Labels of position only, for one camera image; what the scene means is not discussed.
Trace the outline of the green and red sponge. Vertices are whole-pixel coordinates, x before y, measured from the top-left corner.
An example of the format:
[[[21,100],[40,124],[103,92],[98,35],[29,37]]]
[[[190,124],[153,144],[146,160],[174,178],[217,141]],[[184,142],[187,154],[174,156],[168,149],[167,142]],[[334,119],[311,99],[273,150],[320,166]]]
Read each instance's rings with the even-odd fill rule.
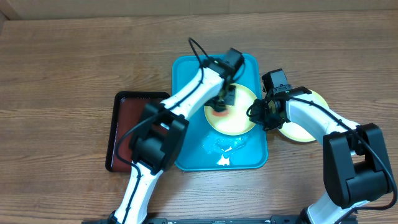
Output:
[[[220,110],[220,111],[212,109],[211,113],[213,116],[224,117],[224,116],[229,115],[229,109],[226,108],[226,109]]]

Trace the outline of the yellow plate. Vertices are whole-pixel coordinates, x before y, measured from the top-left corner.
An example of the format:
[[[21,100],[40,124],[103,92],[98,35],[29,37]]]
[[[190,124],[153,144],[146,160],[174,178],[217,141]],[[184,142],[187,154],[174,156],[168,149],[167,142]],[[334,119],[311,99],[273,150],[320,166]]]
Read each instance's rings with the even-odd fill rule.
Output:
[[[313,90],[311,90],[311,92],[322,106],[329,108],[328,103],[321,95]],[[310,133],[308,133],[303,127],[293,122],[284,123],[283,126],[279,129],[279,132],[288,139],[296,142],[315,141],[315,138]]]
[[[209,124],[218,132],[229,136],[237,136],[250,131],[254,123],[246,115],[247,109],[257,98],[256,95],[247,87],[240,84],[236,86],[236,96],[234,106],[227,106],[229,115],[224,117],[213,116],[210,106],[205,106],[205,117]]]

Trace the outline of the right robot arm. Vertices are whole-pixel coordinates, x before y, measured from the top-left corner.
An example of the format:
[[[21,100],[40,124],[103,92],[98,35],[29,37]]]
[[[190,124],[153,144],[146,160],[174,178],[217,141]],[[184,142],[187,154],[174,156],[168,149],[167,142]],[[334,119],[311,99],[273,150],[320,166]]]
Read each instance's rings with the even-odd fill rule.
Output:
[[[392,200],[375,210],[387,210],[397,202],[397,184],[381,129],[360,125],[319,104],[305,87],[284,87],[254,100],[246,111],[249,120],[264,131],[295,123],[323,147],[323,183],[326,192],[304,208],[296,223],[342,223],[352,213],[370,210],[367,205],[386,194]]]

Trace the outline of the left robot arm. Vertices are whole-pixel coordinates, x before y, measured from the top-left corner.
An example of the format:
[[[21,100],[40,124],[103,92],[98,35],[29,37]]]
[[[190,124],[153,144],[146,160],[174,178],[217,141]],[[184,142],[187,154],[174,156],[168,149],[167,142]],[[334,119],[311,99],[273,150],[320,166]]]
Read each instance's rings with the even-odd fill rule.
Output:
[[[197,74],[176,94],[145,105],[138,123],[127,130],[114,147],[114,155],[131,169],[119,208],[109,223],[143,223],[159,177],[180,154],[189,119],[203,105],[226,108],[231,84],[241,62],[208,58]]]

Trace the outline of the teal plastic tray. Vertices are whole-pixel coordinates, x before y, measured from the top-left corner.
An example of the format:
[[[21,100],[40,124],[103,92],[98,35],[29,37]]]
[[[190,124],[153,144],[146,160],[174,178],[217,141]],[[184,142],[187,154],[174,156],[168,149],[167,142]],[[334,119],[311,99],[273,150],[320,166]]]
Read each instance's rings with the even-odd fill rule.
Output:
[[[243,54],[245,67],[239,70],[243,74],[236,84],[247,87],[255,96],[249,100],[251,106],[256,98],[262,96],[257,60],[249,54]],[[199,72],[195,56],[183,56],[172,66],[172,94],[180,91]],[[238,116],[242,121],[246,116]],[[251,123],[246,133],[229,135],[215,130],[205,117],[202,106],[189,120],[181,153],[175,165],[184,171],[257,169],[268,159],[266,133],[262,126]]]

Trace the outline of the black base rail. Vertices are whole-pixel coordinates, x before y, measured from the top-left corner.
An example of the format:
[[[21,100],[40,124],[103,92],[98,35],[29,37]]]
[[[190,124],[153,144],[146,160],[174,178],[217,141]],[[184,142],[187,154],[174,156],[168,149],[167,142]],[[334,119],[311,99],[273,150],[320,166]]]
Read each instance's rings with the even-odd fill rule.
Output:
[[[298,215],[273,215],[269,218],[230,218],[230,219],[180,219],[168,220],[166,218],[146,218],[143,224],[296,224]],[[111,214],[107,219],[82,221],[82,224],[110,224],[118,223]],[[358,224],[355,216],[344,219],[342,224]]]

